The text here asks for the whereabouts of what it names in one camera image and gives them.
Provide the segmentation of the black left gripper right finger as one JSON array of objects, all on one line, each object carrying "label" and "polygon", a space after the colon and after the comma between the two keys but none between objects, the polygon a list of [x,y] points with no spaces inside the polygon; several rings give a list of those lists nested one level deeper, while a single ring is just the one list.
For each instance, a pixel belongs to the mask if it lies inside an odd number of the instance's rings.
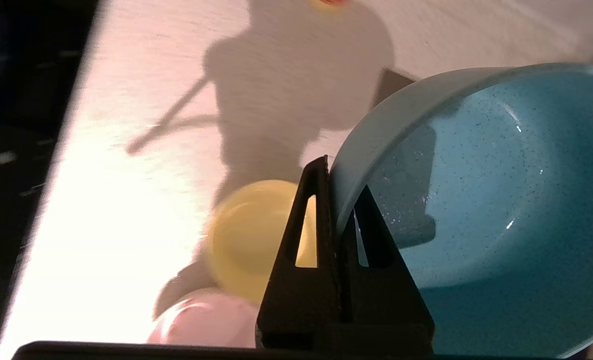
[{"label": "black left gripper right finger", "polygon": [[369,187],[338,240],[341,321],[348,352],[430,352],[435,324]]}]

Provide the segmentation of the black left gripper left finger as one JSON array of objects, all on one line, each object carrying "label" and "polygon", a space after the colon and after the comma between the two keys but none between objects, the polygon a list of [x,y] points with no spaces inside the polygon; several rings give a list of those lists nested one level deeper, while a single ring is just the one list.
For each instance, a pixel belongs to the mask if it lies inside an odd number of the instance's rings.
[{"label": "black left gripper left finger", "polygon": [[[341,317],[329,178],[326,155],[303,169],[256,319],[259,349],[318,348]],[[316,265],[301,268],[296,262],[310,198],[315,198]]]}]

